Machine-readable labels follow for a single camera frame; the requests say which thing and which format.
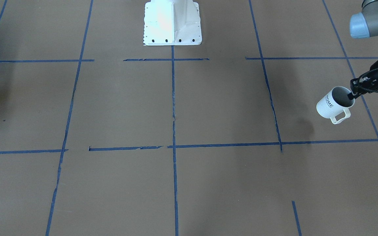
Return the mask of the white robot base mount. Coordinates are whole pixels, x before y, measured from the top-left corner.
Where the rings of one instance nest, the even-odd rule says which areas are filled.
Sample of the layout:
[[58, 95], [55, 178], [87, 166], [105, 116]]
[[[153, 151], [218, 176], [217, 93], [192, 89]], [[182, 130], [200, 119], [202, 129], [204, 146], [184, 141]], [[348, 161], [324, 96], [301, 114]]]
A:
[[145, 3], [143, 45], [201, 45], [199, 11], [199, 4], [193, 0]]

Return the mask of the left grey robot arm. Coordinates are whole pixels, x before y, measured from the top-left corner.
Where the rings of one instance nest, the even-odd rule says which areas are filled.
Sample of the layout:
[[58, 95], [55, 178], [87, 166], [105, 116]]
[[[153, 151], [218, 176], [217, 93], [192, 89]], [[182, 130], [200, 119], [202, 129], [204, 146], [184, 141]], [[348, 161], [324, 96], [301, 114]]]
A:
[[[378, 36], [378, 0], [364, 0], [361, 12], [354, 14], [349, 23], [352, 38], [362, 39]], [[350, 100], [366, 93], [378, 93], [378, 60], [369, 71], [350, 81]]]

